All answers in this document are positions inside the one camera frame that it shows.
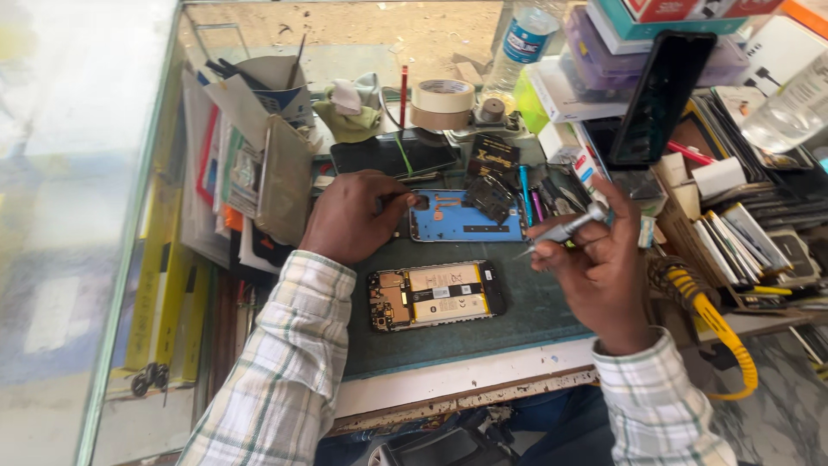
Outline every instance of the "plaid shirt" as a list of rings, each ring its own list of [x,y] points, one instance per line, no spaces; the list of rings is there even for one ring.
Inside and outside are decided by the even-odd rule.
[[[295,251],[242,356],[199,421],[180,465],[313,464],[334,421],[356,274]],[[627,357],[595,353],[617,464],[736,464],[709,429],[710,402],[669,333]]]

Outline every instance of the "water bottle label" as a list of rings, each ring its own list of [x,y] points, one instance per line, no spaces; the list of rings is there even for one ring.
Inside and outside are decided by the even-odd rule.
[[[541,59],[543,45],[550,35],[538,36],[527,32],[518,26],[518,20],[513,18],[503,39],[503,51],[506,52],[506,56],[518,63],[534,63]]]

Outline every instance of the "person's left hand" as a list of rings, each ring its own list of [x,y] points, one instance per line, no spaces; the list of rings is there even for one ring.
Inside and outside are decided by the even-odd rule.
[[[379,170],[343,173],[316,202],[299,249],[355,264],[384,245],[415,204],[411,190]]]

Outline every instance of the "precision screwdriver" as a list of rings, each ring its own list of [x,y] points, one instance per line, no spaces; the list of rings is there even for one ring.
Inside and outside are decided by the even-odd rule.
[[[544,240],[552,240],[556,243],[562,243],[566,240],[569,240],[572,235],[578,231],[579,228],[586,225],[587,222],[595,220],[595,221],[603,221],[609,215],[609,210],[604,203],[595,201],[589,204],[586,207],[586,213],[573,221],[568,221],[561,223],[560,225],[555,225],[551,229],[545,231],[542,235],[535,238],[531,245],[529,245],[528,249],[525,252],[515,256],[515,259],[519,257],[523,257],[524,255],[530,254],[535,252],[535,243],[538,241]]]

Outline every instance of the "masking tape roll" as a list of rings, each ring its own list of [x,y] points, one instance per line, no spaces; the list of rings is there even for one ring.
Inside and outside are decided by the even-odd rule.
[[[425,129],[463,129],[469,125],[469,111],[463,110],[453,114],[438,114],[411,106],[412,124]]]
[[[424,80],[412,88],[412,105],[435,114],[456,114],[474,107],[474,85],[458,80]]]

